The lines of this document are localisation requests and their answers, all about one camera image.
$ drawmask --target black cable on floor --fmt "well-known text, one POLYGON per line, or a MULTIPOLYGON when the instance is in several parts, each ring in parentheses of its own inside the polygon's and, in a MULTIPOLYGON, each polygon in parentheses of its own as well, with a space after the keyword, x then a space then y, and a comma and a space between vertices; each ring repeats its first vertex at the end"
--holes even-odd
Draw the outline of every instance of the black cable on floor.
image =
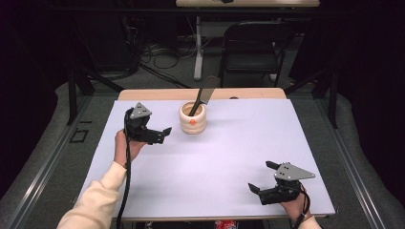
POLYGON ((185 85, 185 84, 181 83, 181 82, 176 78, 176 76, 174 76, 174 75, 171 75, 171 74, 169 74, 169 73, 164 73, 164 72, 162 72, 162 71, 154 70, 154 69, 152 69, 152 68, 150 68, 150 67, 148 67, 148 66, 146 66, 146 65, 144 65, 144 64, 139 64, 139 66, 140 66, 142 69, 144 69, 144 70, 146 70, 147 72, 149 72, 150 74, 156 76, 157 78, 163 79, 163 80, 165 80, 165 81, 167 81, 167 82, 169 82, 169 83, 174 84, 177 88, 186 88, 186 89, 191 89, 191 88, 192 88, 192 87, 190 87, 190 86, 188 86, 188 85, 185 85))

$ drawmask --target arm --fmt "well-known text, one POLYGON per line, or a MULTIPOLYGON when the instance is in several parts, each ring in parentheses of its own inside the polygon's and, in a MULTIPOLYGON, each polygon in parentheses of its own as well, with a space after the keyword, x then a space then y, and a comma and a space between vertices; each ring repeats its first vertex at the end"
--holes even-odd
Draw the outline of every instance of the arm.
MULTIPOLYGON (((114 161, 110 168, 101 180, 90 183, 75 207, 63 216, 57 228, 110 228, 116 203, 121 198, 118 189, 126 173, 125 137, 123 131, 117 133, 114 161)), ((137 157, 145 144, 145 142, 130 142, 132 160, 137 157)))

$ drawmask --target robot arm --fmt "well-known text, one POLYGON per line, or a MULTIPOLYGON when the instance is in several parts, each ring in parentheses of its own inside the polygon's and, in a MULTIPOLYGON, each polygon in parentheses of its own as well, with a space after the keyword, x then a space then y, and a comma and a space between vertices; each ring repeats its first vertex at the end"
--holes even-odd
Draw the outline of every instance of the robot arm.
POLYGON ((172 128, 167 128, 162 132, 149 130, 146 127, 152 113, 138 103, 135 108, 129 109, 125 113, 125 134, 136 141, 148 142, 152 145, 155 143, 162 144, 164 138, 170 135, 172 128))
POLYGON ((297 199, 301 193, 301 182, 299 179, 314 178, 315 174, 300 169, 290 163, 276 164, 266 162, 268 168, 276 170, 274 177, 277 185, 272 189, 260 190, 255 185, 248 183, 252 193, 259 196, 263 205, 271 203, 289 202, 297 199))

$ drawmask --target human hand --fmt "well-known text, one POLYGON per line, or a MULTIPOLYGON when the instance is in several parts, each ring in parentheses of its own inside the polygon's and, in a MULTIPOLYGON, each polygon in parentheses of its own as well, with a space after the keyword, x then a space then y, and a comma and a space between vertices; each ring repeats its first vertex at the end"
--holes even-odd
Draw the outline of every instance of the human hand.
MULTIPOLYGON (((146 145, 147 142, 138 142, 131 140, 129 142, 129 147, 131 149, 131 162, 138 156, 140 149, 146 145)), ((116 134, 116 151, 114 154, 114 161, 120 164, 122 167, 126 168, 126 135, 123 130, 120 130, 116 134)))
MULTIPOLYGON (((307 192, 304 186, 302 186, 302 190, 305 193, 307 192)), ((300 195, 295 200, 280 203, 280 205, 284 207, 284 210, 286 210, 288 217, 292 220, 293 223, 295 223, 298 220, 298 218, 303 214, 303 210, 307 207, 307 205, 305 204, 308 204, 308 202, 305 200, 305 195, 303 193, 300 193, 300 195)), ((310 210, 308 210, 305 217, 303 218, 303 221, 311 217, 312 214, 310 213, 310 210)))

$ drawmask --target table leg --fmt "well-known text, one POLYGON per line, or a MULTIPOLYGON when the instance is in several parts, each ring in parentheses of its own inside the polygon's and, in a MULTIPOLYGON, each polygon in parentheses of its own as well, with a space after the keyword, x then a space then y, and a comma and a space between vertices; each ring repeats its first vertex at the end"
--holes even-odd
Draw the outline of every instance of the table leg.
POLYGON ((196 67, 194 69, 194 80, 201 80, 202 79, 202 70, 203 70, 203 50, 202 50, 202 31, 201 31, 201 18, 197 16, 197 23, 196 23, 196 38, 197 38, 197 56, 196 56, 196 67))

